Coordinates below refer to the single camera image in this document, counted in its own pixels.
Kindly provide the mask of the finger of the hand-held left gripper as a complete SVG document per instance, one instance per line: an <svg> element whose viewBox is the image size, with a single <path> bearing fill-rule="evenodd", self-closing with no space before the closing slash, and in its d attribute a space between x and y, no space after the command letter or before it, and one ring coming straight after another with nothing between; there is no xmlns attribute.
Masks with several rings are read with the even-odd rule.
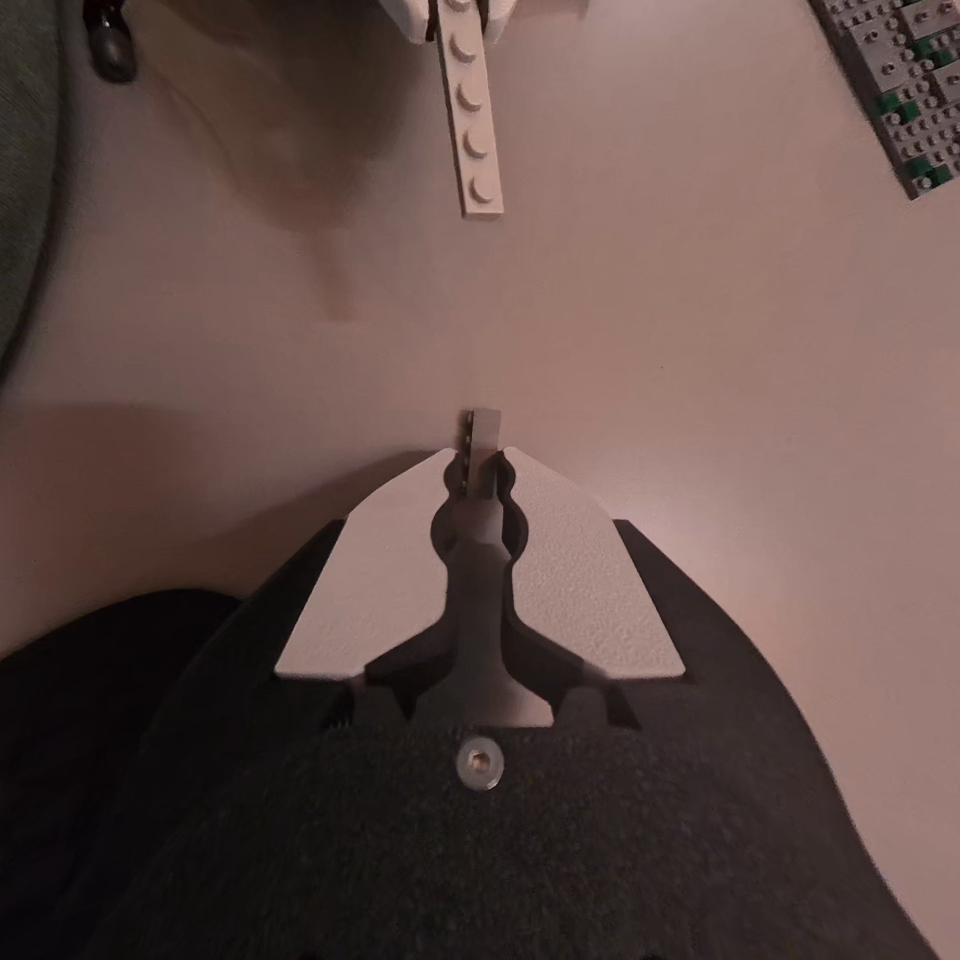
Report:
<svg viewBox="0 0 960 960"><path fill-rule="evenodd" d="M437 1L391 1L377 4L407 42L416 46L434 43L437 35Z"/></svg>
<svg viewBox="0 0 960 960"><path fill-rule="evenodd" d="M479 1L486 40L499 40L512 19L553 14L575 14L584 18L590 1Z"/></svg>

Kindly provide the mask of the long grey brick plate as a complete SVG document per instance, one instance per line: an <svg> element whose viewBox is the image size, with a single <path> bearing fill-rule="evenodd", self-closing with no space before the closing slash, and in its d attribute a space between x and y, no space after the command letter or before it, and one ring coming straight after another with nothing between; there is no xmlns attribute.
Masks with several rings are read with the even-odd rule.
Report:
<svg viewBox="0 0 960 960"><path fill-rule="evenodd" d="M478 3L438 1L436 41L462 217L494 220L503 194Z"/></svg>

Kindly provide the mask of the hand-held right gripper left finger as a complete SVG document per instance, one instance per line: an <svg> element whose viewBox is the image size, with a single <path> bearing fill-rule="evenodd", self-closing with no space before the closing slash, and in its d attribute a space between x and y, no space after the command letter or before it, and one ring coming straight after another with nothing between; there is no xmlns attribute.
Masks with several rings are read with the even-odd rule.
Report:
<svg viewBox="0 0 960 960"><path fill-rule="evenodd" d="M446 530L453 447L410 466L345 518L274 666L283 679L390 690L411 719L457 653Z"/></svg>

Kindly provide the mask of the grey brick baseplate build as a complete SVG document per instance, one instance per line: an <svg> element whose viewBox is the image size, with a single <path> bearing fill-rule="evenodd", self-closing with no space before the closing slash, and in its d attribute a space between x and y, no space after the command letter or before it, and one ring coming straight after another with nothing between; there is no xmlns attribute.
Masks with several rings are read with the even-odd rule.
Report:
<svg viewBox="0 0 960 960"><path fill-rule="evenodd" d="M955 1L809 1L910 200L959 177Z"/></svg>

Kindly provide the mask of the grey slope brick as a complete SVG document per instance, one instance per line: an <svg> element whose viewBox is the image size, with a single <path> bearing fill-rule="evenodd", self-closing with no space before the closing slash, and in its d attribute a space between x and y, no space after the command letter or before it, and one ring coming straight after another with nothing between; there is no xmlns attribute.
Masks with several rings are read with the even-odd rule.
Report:
<svg viewBox="0 0 960 960"><path fill-rule="evenodd" d="M465 411L462 418L458 517L460 530L476 544L499 536L502 509L498 499L501 412Z"/></svg>

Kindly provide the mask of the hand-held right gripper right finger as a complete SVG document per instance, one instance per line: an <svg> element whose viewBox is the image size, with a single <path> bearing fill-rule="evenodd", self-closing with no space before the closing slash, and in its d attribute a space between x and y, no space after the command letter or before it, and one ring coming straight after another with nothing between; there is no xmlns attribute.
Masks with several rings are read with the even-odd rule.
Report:
<svg viewBox="0 0 960 960"><path fill-rule="evenodd" d="M557 718L572 690L632 719L623 687L672 683L686 666L614 520L515 446L498 453L503 546L501 656Z"/></svg>

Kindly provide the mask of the grey desk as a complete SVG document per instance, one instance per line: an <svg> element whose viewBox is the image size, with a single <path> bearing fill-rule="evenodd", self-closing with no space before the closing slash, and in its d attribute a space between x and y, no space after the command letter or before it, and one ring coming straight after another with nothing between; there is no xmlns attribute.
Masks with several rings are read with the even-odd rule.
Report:
<svg viewBox="0 0 960 960"><path fill-rule="evenodd" d="M958 185L910 200L807 2L518 2L505 213L377 2L63 2L57 234L2 393L2 653L251 592L458 414L744 629L958 958Z"/></svg>

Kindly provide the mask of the person's green hoodie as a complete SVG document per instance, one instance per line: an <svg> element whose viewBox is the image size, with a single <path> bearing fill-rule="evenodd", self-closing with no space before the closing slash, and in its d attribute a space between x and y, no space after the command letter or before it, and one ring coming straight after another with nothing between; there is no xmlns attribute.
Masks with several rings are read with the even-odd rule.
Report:
<svg viewBox="0 0 960 960"><path fill-rule="evenodd" d="M1 3L1 384L24 353L61 246L72 102L64 2Z"/></svg>

